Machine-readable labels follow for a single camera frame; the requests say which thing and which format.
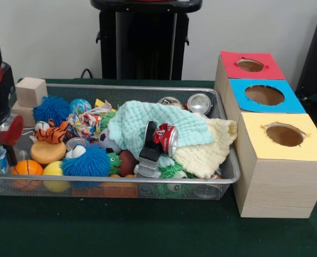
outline tiger toy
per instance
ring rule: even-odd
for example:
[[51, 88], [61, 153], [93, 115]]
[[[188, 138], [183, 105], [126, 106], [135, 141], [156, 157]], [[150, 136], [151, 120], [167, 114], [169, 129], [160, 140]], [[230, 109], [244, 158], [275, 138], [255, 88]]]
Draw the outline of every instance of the tiger toy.
[[38, 141], [46, 141], [48, 143], [61, 143], [64, 140], [68, 128], [67, 122], [62, 122], [56, 127], [52, 119], [46, 122], [38, 122], [35, 126], [34, 136]]

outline yellow ball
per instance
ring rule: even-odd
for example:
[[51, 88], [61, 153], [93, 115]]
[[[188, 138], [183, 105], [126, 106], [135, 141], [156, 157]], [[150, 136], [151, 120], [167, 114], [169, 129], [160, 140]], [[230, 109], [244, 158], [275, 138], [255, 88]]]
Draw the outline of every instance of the yellow ball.
[[[63, 171], [60, 168], [61, 161], [52, 162], [43, 171], [43, 175], [47, 176], [63, 176]], [[62, 193], [68, 190], [71, 185], [68, 181], [44, 180], [46, 188], [54, 193]]]

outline table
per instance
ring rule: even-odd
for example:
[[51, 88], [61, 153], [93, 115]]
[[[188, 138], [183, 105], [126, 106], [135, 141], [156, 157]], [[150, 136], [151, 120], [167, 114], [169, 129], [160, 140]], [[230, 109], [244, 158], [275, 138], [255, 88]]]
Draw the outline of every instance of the table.
[[[47, 80], [48, 83], [213, 87], [212, 81]], [[240, 218], [221, 201], [0, 196], [0, 256], [317, 256], [309, 220]]]

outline blue paper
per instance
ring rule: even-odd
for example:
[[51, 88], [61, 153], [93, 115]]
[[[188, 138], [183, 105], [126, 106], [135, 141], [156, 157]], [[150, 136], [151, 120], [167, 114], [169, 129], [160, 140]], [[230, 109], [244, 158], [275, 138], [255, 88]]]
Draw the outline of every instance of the blue paper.
[[[285, 80], [230, 79], [230, 83], [236, 101], [239, 107], [243, 110], [288, 114], [306, 113], [291, 87]], [[284, 95], [284, 101], [278, 105], [264, 105], [251, 100], [246, 96], [245, 90], [258, 85], [269, 86], [279, 90]]]

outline metal basket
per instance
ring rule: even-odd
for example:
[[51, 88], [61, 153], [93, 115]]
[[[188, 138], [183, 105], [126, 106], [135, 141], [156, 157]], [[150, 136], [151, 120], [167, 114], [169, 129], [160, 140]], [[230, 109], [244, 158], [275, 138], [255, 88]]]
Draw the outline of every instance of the metal basket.
[[[62, 84], [48, 84], [47, 87], [48, 94], [62, 97], [68, 102], [76, 98], [86, 99], [90, 103], [94, 103], [96, 98], [106, 99], [115, 108], [130, 100], [155, 103], [165, 96], [173, 96], [186, 101], [193, 94], [204, 93], [213, 104], [209, 117], [226, 119], [221, 98], [213, 89]], [[18, 149], [26, 150], [29, 156], [31, 146], [28, 135], [22, 136], [16, 145]], [[240, 176], [237, 155], [232, 146], [221, 168], [223, 179], [209, 180], [0, 174], [0, 195], [219, 200]]]

